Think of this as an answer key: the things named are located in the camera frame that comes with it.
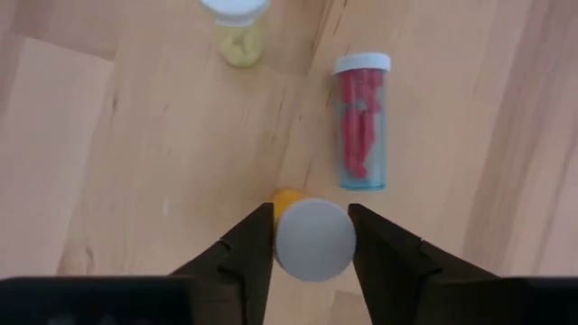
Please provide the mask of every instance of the wood grain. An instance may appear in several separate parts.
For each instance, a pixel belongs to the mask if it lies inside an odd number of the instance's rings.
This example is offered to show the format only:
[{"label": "wood grain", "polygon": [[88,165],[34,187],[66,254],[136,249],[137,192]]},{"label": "wood grain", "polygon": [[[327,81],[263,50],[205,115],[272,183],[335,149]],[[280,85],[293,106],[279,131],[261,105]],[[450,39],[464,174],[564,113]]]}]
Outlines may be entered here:
[{"label": "wood grain", "polygon": [[[167,274],[279,187],[500,274],[578,270],[573,0],[278,0],[251,70],[190,0],[5,0],[0,18],[0,274]],[[331,71],[357,51],[393,60],[383,192],[336,186]],[[275,266],[266,323],[362,307],[352,268],[309,284]]]}]

